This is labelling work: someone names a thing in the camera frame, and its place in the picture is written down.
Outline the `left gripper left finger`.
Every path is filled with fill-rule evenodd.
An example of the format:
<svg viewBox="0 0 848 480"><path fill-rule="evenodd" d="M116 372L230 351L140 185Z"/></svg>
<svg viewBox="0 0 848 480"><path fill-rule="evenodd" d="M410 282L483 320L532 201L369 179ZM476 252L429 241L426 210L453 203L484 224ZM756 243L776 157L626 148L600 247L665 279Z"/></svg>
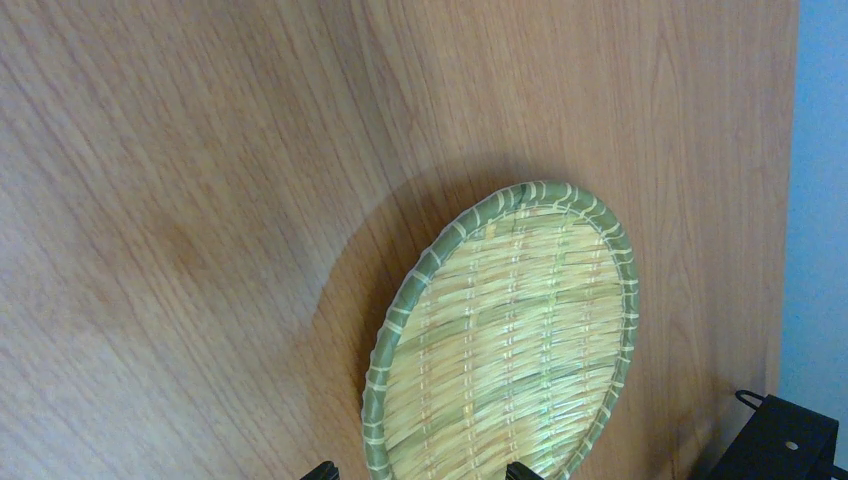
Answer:
<svg viewBox="0 0 848 480"><path fill-rule="evenodd" d="M332 461L324 461L310 470L301 480L339 480L339 469Z"/></svg>

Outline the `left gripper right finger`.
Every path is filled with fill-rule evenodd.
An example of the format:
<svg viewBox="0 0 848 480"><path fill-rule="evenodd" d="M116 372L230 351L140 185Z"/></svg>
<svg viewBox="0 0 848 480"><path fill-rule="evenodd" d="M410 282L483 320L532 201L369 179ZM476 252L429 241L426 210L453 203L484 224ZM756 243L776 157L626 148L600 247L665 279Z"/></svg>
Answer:
<svg viewBox="0 0 848 480"><path fill-rule="evenodd" d="M543 477L520 462L511 462L506 466L505 480L543 480Z"/></svg>

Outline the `woven bamboo tray green rim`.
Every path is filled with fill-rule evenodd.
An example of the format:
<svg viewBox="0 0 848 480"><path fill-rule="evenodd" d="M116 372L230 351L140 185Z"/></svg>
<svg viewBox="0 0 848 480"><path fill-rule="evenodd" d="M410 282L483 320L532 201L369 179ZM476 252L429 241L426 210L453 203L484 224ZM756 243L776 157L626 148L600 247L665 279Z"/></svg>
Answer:
<svg viewBox="0 0 848 480"><path fill-rule="evenodd" d="M568 183L500 189L446 226L390 303L361 412L373 479L567 479L619 400L639 326L628 235Z"/></svg>

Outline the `black wire dish rack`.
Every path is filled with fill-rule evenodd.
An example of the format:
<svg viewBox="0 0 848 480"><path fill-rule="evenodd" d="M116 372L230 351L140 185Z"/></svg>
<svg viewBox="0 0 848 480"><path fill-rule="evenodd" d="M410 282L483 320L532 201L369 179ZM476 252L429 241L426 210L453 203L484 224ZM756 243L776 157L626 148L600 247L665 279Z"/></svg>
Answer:
<svg viewBox="0 0 848 480"><path fill-rule="evenodd" d="M717 480L845 479L835 464L839 422L774 395L735 392L753 415L708 477Z"/></svg>

